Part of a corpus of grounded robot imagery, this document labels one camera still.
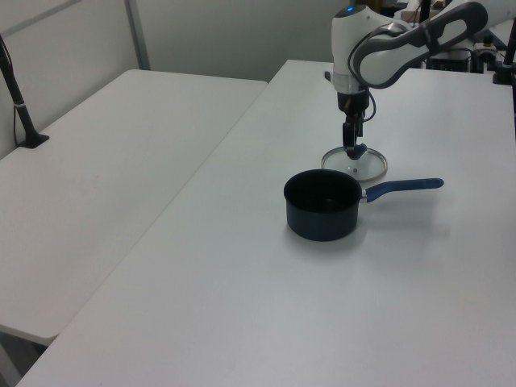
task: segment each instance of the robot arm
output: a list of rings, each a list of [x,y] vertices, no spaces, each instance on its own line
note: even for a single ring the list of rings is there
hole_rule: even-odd
[[[454,0],[444,11],[411,29],[408,23],[381,16],[366,6],[341,10],[333,19],[333,83],[346,114],[343,145],[351,158],[364,151],[362,136],[369,87],[395,83],[411,66],[469,36],[516,17],[516,0]]]

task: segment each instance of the black mount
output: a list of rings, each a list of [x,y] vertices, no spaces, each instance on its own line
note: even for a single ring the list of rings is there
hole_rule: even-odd
[[[32,123],[31,116],[25,106],[22,93],[16,82],[15,74],[11,67],[11,63],[7,56],[6,51],[3,47],[3,40],[0,39],[0,69],[2,70],[3,78],[6,80],[7,88],[9,89],[10,96],[13,98],[15,109],[18,112],[20,121],[22,122],[23,128],[25,129],[25,141],[19,146],[24,148],[34,149],[48,140],[47,135],[41,135],[38,133],[34,124]]]
[[[502,62],[496,62],[493,83],[496,85],[513,85],[514,81],[514,53],[516,52],[516,19],[513,21],[513,28],[510,30],[509,43],[507,44],[506,57]]]

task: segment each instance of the white table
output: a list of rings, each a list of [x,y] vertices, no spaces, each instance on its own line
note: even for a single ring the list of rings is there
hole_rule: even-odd
[[[0,331],[49,344],[264,89],[129,71],[0,161]]]
[[[20,387],[514,385],[511,88],[411,70],[373,91],[385,179],[445,186],[317,243],[282,191],[339,145],[328,69],[287,62]]]

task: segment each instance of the white wall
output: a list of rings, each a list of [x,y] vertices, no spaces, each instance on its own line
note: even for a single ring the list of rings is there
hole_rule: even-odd
[[[123,0],[75,3],[4,40],[37,131],[138,68]],[[0,78],[0,158],[14,147],[12,100]]]
[[[0,33],[66,4],[67,0],[0,0]]]
[[[151,69],[270,81],[288,59],[332,61],[349,0],[133,0]]]

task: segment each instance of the black cable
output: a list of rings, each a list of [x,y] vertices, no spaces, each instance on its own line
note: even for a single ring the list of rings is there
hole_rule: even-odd
[[[409,20],[411,20],[412,18],[414,18],[414,21],[412,22],[412,28],[416,27],[416,14],[418,13],[419,9],[421,8],[421,2],[419,2],[419,6],[418,8],[416,8],[416,10],[414,11],[414,13],[409,17]]]
[[[353,69],[352,69],[352,56],[355,53],[355,51],[358,48],[358,46],[360,46],[367,38],[369,38],[371,36],[371,34],[367,34],[366,36],[364,36],[360,40],[360,42],[358,42],[356,44],[356,46],[352,49],[351,53],[347,57],[347,68],[349,69],[349,72],[352,74],[353,77],[355,77],[355,79],[358,81],[358,83],[365,89],[365,92],[368,94],[369,98],[371,98],[371,102],[372,102],[372,114],[371,114],[371,116],[368,119],[363,119],[362,123],[366,123],[367,121],[371,121],[372,118],[376,115],[376,113],[377,113],[377,102],[374,100],[374,97],[372,96],[371,92],[369,91],[369,88],[362,82],[362,80],[353,71]]]
[[[7,55],[7,59],[9,60],[9,66],[10,66],[10,70],[13,71],[13,61],[12,59],[10,58],[10,53],[9,53],[9,50],[7,49],[7,46],[6,46],[6,42],[3,41],[2,39],[2,36],[0,35],[0,45],[2,46],[3,48],[3,51],[6,53]]]
[[[2,50],[6,53],[7,59],[9,61],[10,70],[14,73],[13,69],[13,60],[10,58],[9,50],[7,49],[6,42],[3,41],[2,36],[0,35],[0,46]],[[13,135],[15,136],[15,145],[19,147],[18,137],[16,136],[16,106],[13,105]]]

